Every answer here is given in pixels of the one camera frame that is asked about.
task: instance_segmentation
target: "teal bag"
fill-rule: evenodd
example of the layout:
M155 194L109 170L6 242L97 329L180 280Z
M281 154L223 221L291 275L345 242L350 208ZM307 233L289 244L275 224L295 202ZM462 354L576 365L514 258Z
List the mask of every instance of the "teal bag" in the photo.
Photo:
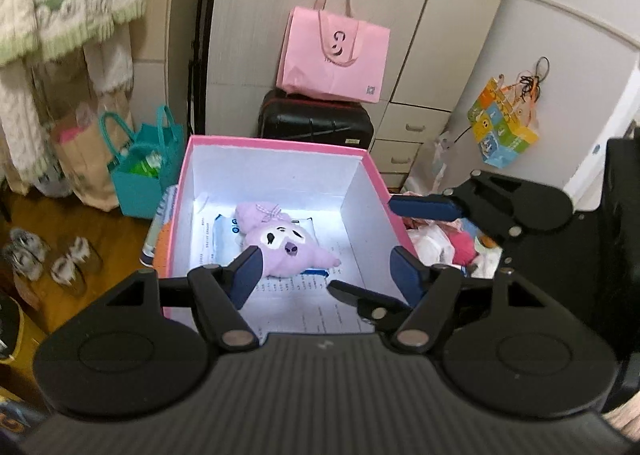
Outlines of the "teal bag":
M162 126L166 115L168 126ZM115 149L107 134L106 118L113 118L127 133L131 144L128 152L121 153ZM184 133L181 125L177 125L169 107L158 108L157 125L143 124L134 134L123 119L114 112L105 112L100 117L100 133L104 142L113 154L113 161L108 165L111 180L115 187L120 209L124 215L152 219L164 190L178 182L180 167L184 158ZM158 152L161 167L158 178L132 174L133 166L151 154Z

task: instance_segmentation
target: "pink box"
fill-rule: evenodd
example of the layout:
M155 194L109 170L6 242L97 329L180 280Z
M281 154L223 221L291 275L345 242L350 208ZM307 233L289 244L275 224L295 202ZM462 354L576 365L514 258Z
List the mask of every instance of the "pink box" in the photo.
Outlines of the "pink box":
M340 279L404 301L391 278L389 254L396 245L415 252L402 220L388 208L389 198L364 150L192 136L180 173L168 276L184 276L211 263L210 232L217 215L232 216L240 202L273 202L293 218L312 218L319 244L342 265L327 279L261 280L241 310L247 323L261 339L270 331L370 331L353 308L335 301L324 286ZM170 316L193 326L189 310L172 309Z

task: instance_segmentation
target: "colorful gift bag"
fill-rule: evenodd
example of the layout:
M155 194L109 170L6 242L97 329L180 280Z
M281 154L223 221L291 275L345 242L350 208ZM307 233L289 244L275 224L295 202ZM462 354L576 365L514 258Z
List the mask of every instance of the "colorful gift bag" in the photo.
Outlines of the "colorful gift bag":
M502 87L502 77L489 80L467 117L482 160L496 168L504 168L538 140L533 97L517 84Z
M389 30L346 16L295 7L282 45L276 85L285 92L320 100L377 103L385 73Z
M162 126L164 115L168 126ZM127 133L132 145L126 152L118 151L106 133L106 121L114 119ZM174 117L167 106L158 109L158 124L142 125L134 134L127 124L114 112L105 112L100 117L102 138L114 156L109 164L109 173L115 187L120 209L124 215L152 219L158 208L164 190L176 184L180 175L180 167L184 158L184 134L182 126L176 125ZM145 161L150 154L156 152L160 156L158 176L147 176L135 173L136 165Z

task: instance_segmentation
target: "wall molding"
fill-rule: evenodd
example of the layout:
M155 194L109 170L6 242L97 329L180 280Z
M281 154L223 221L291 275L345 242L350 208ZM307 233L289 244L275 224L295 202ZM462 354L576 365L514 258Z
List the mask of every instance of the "wall molding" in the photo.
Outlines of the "wall molding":
M629 36L628 34L620 31L619 29L614 28L612 25L608 24L607 22L604 22L603 20L599 20L594 16L587 15L582 11L571 8L565 4L561 4L560 2L556 2L555 0L533 0L533 1L538 2L539 4L544 4L545 6L552 7L556 10L565 12L571 16L575 16L576 18L579 18L583 22L586 22L587 24L594 26L597 29L602 29L604 31L607 31L613 37L619 40L622 40L626 44L629 44L632 47L635 47L636 49L640 50L640 40L637 40L632 36Z

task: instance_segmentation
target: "teal bag handle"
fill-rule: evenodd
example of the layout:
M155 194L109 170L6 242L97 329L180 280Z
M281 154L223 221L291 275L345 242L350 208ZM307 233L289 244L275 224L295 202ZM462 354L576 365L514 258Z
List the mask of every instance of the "teal bag handle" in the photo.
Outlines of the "teal bag handle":
M98 123L100 125L100 133L102 134L102 139L104 140L105 144L109 148L109 151L113 154L113 157L118 159L118 161L122 162L123 157L121 156L120 152L116 150L115 146L113 146L113 143L111 143L111 138L107 133L107 127L105 123L105 120L107 119L107 117L112 118L118 124L118 126L120 126L122 130L124 130L125 134L127 134L127 136L132 142L135 142L136 137L133 134L133 130L129 128L129 125L127 125L124 122L124 120L115 112L105 112L100 116L100 121Z
M165 156L166 154L166 143L164 142L164 132L162 131L162 120L164 119L165 115L166 122L169 125L168 128L171 129L171 134L174 137L174 140L177 139L174 130L175 119L171 109L169 108L169 105L158 107L158 110L156 111L156 127L158 127L158 143L160 143L161 153L163 156Z

